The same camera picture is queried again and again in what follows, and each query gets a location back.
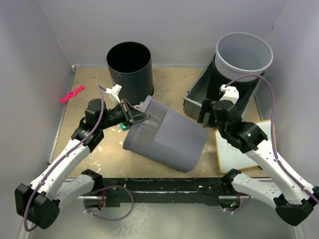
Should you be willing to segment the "grey ribbed laundry basket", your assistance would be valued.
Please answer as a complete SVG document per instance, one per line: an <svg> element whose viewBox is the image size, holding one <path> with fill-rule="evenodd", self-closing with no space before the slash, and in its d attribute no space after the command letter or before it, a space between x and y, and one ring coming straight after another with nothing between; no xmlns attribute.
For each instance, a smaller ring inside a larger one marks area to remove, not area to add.
<svg viewBox="0 0 319 239"><path fill-rule="evenodd" d="M152 96L146 97L141 111L150 117L131 126L123 149L180 172L193 170L208 131Z"/></svg>

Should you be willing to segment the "dark blue cylindrical bin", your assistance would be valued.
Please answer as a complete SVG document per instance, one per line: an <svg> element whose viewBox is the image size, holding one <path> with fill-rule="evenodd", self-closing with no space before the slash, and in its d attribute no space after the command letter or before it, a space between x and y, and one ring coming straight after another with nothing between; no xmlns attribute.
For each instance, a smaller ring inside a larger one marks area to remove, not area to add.
<svg viewBox="0 0 319 239"><path fill-rule="evenodd" d="M119 43L109 50L106 61L113 84L122 87L119 98L138 105L148 95L153 95L152 57L145 45Z"/></svg>

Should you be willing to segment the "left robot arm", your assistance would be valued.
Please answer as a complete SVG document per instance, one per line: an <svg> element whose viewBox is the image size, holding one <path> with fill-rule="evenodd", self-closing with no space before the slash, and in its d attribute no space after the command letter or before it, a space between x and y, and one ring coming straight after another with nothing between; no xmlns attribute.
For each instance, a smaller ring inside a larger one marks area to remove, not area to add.
<svg viewBox="0 0 319 239"><path fill-rule="evenodd" d="M149 119L149 115L120 100L109 110L103 99L88 103L84 117L60 155L28 185L19 184L14 191L17 213L24 219L24 228L31 222L47 229L57 219L60 210L79 196L98 195L103 188L102 175L87 169L75 180L65 184L68 175L104 138L103 131L123 123L132 126Z"/></svg>

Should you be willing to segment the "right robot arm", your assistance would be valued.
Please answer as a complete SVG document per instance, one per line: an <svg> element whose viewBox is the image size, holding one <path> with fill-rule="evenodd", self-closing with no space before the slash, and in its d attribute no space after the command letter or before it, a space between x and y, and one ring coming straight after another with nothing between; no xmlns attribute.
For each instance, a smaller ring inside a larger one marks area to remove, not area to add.
<svg viewBox="0 0 319 239"><path fill-rule="evenodd" d="M227 195L243 193L266 203L291 226L303 222L319 203L319 188L303 179L279 155L274 142L257 124L243 121L230 100L211 103L210 113L222 138L261 166L272 180L260 182L231 169L221 178L222 191Z"/></svg>

